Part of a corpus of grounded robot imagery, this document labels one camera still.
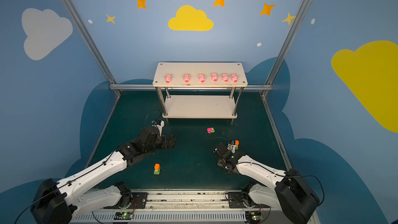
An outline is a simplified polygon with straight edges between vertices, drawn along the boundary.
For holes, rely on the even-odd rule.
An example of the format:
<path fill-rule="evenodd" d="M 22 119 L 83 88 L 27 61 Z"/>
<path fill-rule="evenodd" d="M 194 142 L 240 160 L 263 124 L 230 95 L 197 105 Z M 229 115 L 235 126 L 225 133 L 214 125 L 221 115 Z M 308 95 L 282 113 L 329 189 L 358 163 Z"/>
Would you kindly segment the pink green toy car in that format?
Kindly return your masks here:
<path fill-rule="evenodd" d="M 215 129 L 214 128 L 207 128 L 207 133 L 208 134 L 213 134 L 213 133 L 215 133 Z"/>

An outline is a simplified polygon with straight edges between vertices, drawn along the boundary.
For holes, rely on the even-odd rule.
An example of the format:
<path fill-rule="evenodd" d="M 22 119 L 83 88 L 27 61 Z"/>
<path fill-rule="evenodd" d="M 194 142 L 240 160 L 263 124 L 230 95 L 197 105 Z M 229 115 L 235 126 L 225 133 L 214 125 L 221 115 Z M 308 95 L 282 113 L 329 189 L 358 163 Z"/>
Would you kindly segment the pink pig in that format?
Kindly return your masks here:
<path fill-rule="evenodd" d="M 229 75 L 228 74 L 226 74 L 226 73 L 224 73 L 224 74 L 222 74 L 222 81 L 223 82 L 225 82 L 225 83 L 227 83 L 227 82 L 229 82 Z"/>
<path fill-rule="evenodd" d="M 212 73 L 212 74 L 211 74 L 211 80 L 212 80 L 213 82 L 217 82 L 218 79 L 219 79 L 218 74 L 216 74 L 216 73 Z"/>
<path fill-rule="evenodd" d="M 189 74 L 184 74 L 184 76 L 183 76 L 183 81 L 184 81 L 185 83 L 189 83 L 189 82 L 190 82 L 190 75 L 189 75 Z"/>
<path fill-rule="evenodd" d="M 236 74 L 232 74 L 231 75 L 231 81 L 233 83 L 237 83 L 238 82 L 239 77 Z"/>
<path fill-rule="evenodd" d="M 199 81 L 200 81 L 200 83 L 205 83 L 205 76 L 203 75 L 203 74 L 200 74 L 199 75 Z"/>
<path fill-rule="evenodd" d="M 167 74 L 167 75 L 164 77 L 164 80 L 165 80 L 165 82 L 166 82 L 167 84 L 170 84 L 170 83 L 172 82 L 172 76 L 171 76 L 171 74 Z"/>

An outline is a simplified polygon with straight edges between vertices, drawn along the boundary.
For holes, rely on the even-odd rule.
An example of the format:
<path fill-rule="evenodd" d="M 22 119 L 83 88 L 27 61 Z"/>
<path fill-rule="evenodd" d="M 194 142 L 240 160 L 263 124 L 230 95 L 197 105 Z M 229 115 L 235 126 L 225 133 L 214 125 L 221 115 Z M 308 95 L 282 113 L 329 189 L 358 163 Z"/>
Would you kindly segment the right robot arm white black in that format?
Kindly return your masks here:
<path fill-rule="evenodd" d="M 254 180 L 238 193 L 227 193 L 230 208 L 269 207 L 281 211 L 294 224 L 306 224 L 323 201 L 298 171 L 266 166 L 236 149 L 220 143 L 214 149 L 217 165 L 229 173 Z"/>

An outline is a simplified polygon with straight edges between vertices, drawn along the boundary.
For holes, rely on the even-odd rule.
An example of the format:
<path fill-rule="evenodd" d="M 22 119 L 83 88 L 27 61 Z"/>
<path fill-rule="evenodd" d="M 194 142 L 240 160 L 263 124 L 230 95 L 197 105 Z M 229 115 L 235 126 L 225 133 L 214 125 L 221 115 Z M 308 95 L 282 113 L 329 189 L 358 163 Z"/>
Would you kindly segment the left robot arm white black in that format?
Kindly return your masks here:
<path fill-rule="evenodd" d="M 41 183 L 30 207 L 35 221 L 68 224 L 76 217 L 104 207 L 126 209 L 137 205 L 131 190 L 123 183 L 94 193 L 88 191 L 157 150 L 173 149 L 177 138 L 162 135 L 162 128 L 163 124 L 144 127 L 138 137 L 118 146 L 94 165 L 58 181 L 48 179 Z"/>

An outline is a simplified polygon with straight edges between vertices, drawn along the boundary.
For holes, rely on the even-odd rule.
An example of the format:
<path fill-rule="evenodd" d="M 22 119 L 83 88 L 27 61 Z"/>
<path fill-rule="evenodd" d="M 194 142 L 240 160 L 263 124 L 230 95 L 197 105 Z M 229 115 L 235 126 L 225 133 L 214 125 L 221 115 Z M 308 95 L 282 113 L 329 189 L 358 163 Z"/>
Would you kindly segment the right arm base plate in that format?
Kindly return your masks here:
<path fill-rule="evenodd" d="M 226 199 L 229 208 L 270 208 L 268 205 L 254 203 L 248 193 L 242 191 L 227 192 Z"/>

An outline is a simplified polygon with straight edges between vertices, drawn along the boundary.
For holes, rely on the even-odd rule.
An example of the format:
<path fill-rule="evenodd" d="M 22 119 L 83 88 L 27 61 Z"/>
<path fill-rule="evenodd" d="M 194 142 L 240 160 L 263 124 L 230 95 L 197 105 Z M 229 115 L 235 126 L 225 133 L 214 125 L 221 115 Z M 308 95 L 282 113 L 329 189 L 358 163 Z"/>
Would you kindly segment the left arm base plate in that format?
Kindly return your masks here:
<path fill-rule="evenodd" d="M 147 192 L 132 192 L 129 194 L 124 194 L 119 202 L 116 204 L 116 208 L 144 209 L 146 207 L 147 198 Z"/>

